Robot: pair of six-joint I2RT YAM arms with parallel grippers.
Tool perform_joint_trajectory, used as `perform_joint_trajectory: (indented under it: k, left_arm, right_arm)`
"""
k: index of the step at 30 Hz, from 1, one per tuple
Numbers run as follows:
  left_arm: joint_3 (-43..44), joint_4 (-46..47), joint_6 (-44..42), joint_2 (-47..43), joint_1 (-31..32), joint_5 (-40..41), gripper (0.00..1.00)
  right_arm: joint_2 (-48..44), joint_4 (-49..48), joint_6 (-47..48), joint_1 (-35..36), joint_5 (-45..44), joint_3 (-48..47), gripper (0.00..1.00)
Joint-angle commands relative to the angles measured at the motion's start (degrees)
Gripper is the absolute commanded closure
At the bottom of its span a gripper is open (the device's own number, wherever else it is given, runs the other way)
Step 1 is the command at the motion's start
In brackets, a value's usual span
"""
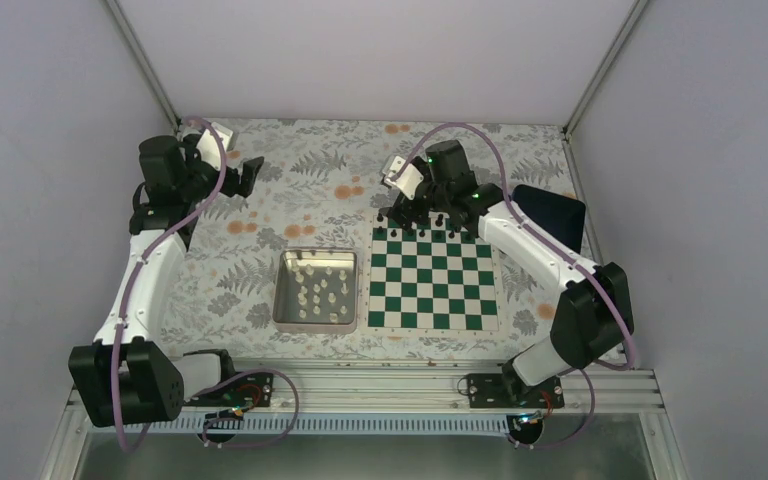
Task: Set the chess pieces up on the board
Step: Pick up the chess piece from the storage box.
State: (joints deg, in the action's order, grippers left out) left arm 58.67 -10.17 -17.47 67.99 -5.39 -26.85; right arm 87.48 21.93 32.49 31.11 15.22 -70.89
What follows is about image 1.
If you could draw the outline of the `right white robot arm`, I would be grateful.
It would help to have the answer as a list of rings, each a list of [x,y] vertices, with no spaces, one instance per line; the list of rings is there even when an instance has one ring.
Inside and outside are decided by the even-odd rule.
[[[549,335],[501,367],[501,391],[509,404],[527,406],[547,380],[598,363],[609,350],[630,343],[633,315],[621,267],[581,256],[529,218],[504,186],[479,183],[459,141],[434,144],[425,153],[396,156],[383,167],[383,185],[399,193],[384,215],[408,231],[439,213],[558,295]]]

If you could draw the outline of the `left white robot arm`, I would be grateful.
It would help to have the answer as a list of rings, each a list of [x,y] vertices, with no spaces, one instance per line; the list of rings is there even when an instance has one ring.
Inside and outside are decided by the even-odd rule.
[[[237,168],[222,165],[219,150],[230,139],[221,139],[216,143],[208,132],[183,139],[161,135],[138,147],[144,181],[132,197],[126,272],[103,326],[68,360],[96,427],[174,420],[198,391],[215,405],[237,394],[239,380],[227,354],[204,351],[172,361],[157,342],[197,223],[193,211],[213,190],[248,197],[264,164],[254,157]]]

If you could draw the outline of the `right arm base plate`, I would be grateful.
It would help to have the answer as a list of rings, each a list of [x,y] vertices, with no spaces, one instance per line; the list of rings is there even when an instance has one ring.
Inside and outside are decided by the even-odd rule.
[[[558,377],[537,386],[509,382],[499,373],[469,373],[455,387],[473,409],[555,409],[565,406]]]

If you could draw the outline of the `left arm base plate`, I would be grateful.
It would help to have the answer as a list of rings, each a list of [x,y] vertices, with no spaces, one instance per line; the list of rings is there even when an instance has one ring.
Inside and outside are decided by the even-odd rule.
[[[273,374],[254,373],[217,391],[187,400],[184,405],[186,407],[241,410],[266,408],[270,406],[273,384]]]

